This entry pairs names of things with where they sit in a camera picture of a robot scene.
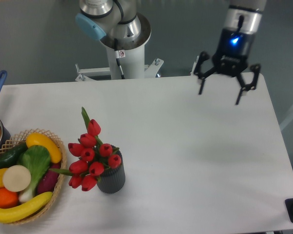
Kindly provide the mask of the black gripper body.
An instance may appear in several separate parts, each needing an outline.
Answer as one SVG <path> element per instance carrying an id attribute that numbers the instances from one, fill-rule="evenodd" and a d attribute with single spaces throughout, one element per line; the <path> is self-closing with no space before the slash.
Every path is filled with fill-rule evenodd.
<path id="1" fill-rule="evenodd" d="M 235 77 L 248 67 L 255 34 L 223 29 L 212 63 L 216 73 Z"/>

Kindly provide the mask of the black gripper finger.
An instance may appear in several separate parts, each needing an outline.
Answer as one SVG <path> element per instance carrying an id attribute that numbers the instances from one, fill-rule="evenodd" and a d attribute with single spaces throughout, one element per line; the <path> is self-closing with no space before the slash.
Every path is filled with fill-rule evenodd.
<path id="1" fill-rule="evenodd" d="M 202 94 L 207 77 L 209 77 L 210 75 L 216 72 L 216 68 L 214 66 L 206 72 L 201 71 L 202 64 L 205 61 L 209 60 L 209 58 L 210 56 L 206 51 L 201 52 L 200 55 L 198 56 L 196 66 L 193 70 L 193 74 L 196 75 L 198 77 L 198 80 L 200 81 L 200 89 L 199 89 L 198 95 Z"/>
<path id="2" fill-rule="evenodd" d="M 240 102 L 240 99 L 242 97 L 242 94 L 244 92 L 248 92 L 249 90 L 255 90 L 256 87 L 257 87 L 257 82 L 258 82 L 258 78 L 259 78 L 259 73 L 260 73 L 260 70 L 261 70 L 261 64 L 254 64 L 250 67 L 250 70 L 253 72 L 253 80 L 251 83 L 249 84 L 246 84 L 243 80 L 243 77 L 242 77 L 242 74 L 239 73 L 236 78 L 237 78 L 237 81 L 240 85 L 240 91 L 239 91 L 239 94 L 237 96 L 237 100 L 236 100 L 236 105 L 239 104 Z"/>

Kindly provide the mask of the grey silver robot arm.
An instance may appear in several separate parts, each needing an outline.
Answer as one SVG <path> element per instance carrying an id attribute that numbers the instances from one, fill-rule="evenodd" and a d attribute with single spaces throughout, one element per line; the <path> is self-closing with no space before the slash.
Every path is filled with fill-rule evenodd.
<path id="1" fill-rule="evenodd" d="M 261 66 L 248 65 L 252 43 L 265 8 L 263 0 L 231 0 L 215 54 L 213 66 L 202 72 L 202 64 L 210 59 L 201 52 L 192 74 L 201 85 L 215 73 L 236 78 L 239 95 L 255 90 Z M 148 20 L 137 12 L 134 0 L 82 0 L 75 21 L 91 39 L 106 48 L 112 79 L 148 78 L 157 75 L 159 66 L 145 66 L 145 44 L 151 35 Z"/>

